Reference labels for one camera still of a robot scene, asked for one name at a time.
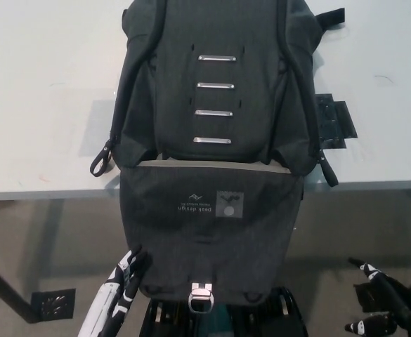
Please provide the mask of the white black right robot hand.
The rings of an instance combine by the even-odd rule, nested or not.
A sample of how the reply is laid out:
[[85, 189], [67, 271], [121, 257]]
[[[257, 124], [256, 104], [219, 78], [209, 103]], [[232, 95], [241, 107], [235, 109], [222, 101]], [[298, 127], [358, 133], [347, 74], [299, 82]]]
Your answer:
[[353, 288], [369, 316], [346, 324], [344, 330], [356, 336], [392, 336], [401, 328], [411, 336], [411, 290], [366, 261], [350, 257], [348, 262], [367, 277]]

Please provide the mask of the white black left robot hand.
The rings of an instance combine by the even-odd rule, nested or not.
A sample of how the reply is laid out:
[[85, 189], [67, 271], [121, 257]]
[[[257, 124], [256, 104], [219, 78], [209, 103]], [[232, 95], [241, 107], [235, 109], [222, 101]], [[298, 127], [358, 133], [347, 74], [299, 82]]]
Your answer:
[[78, 337], [116, 336], [136, 297], [150, 257], [141, 245], [132, 247], [101, 284]]

